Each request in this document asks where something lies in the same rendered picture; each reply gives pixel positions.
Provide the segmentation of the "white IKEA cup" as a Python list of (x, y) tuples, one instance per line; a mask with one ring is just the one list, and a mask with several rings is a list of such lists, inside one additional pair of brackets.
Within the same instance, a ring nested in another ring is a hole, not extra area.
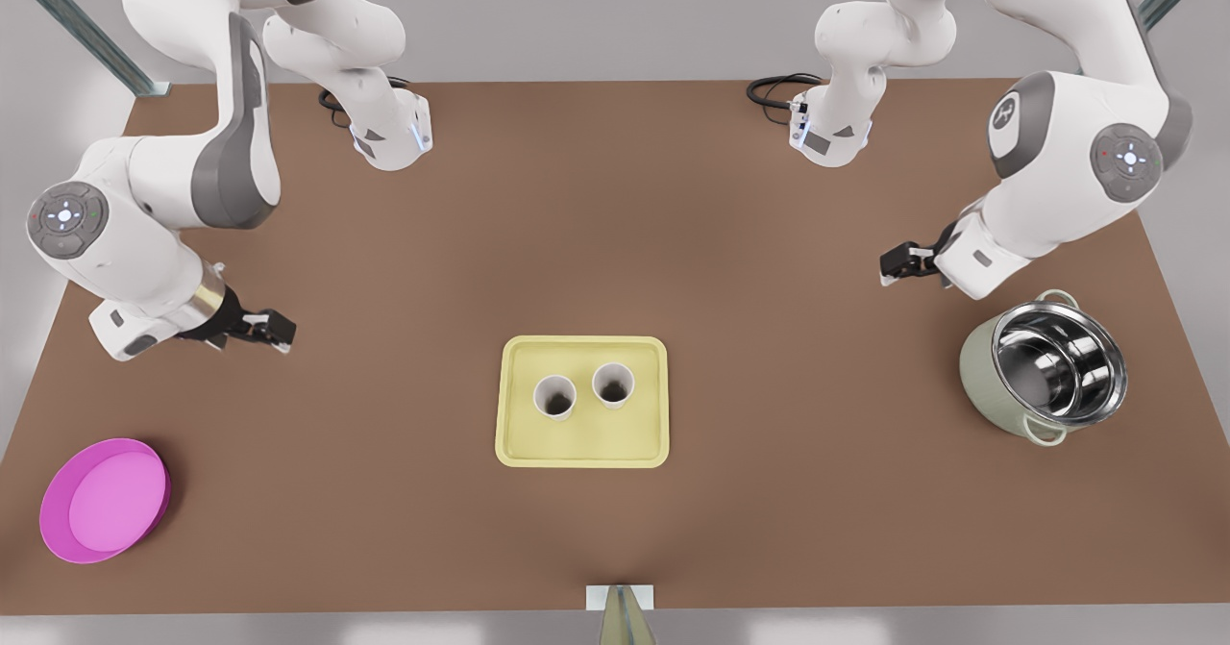
[(573, 411), (577, 390), (565, 375), (546, 375), (536, 383), (533, 399), (540, 414), (554, 421), (565, 421)]
[(633, 391), (633, 372), (624, 363), (606, 363), (597, 368), (590, 385), (606, 409), (624, 407)]

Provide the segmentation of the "yellow rectangular tray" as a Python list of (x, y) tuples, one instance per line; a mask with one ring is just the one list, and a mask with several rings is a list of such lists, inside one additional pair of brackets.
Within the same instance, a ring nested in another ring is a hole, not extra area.
[[(606, 409), (590, 382), (599, 366), (624, 363), (633, 391)], [(535, 407), (546, 375), (574, 383), (571, 416), (554, 421)], [(494, 453), (509, 468), (658, 468), (672, 451), (668, 353), (649, 335), (517, 335), (504, 347)]]

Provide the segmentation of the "green steel pot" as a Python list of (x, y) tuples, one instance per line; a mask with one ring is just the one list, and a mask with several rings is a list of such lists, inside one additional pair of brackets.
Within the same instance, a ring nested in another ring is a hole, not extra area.
[(972, 330), (959, 378), (985, 420), (1041, 447), (1108, 420), (1128, 387), (1119, 343), (1059, 289)]

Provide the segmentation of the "magenta round plate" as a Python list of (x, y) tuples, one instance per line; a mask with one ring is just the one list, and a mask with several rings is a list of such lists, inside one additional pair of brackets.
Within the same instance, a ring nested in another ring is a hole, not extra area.
[(77, 452), (48, 484), (39, 531), (66, 563), (117, 558), (153, 531), (170, 505), (170, 471), (140, 439), (102, 439)]

